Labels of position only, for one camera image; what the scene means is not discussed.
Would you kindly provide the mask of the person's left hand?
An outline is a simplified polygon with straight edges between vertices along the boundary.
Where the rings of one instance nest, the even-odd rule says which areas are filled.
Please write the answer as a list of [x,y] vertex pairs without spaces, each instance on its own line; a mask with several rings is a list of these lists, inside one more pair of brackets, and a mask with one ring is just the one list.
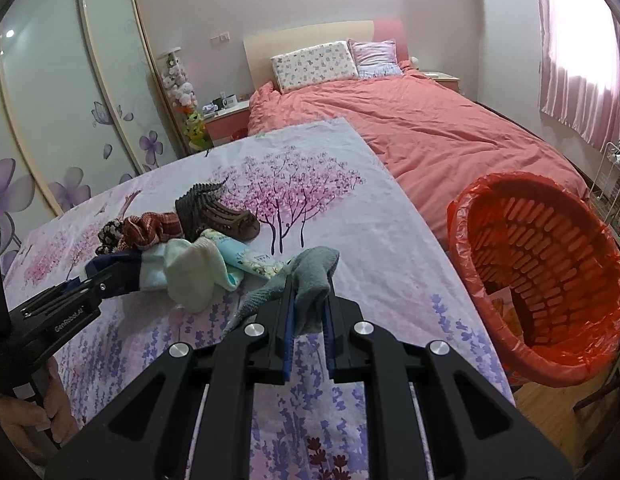
[[60,446],[64,446],[79,431],[78,422],[71,413],[69,398],[58,374],[56,359],[49,359],[46,367],[50,383],[43,406],[11,396],[0,396],[2,429],[18,452],[37,466],[45,466],[50,459],[44,449],[28,436],[27,428],[47,426],[52,432],[53,440]]

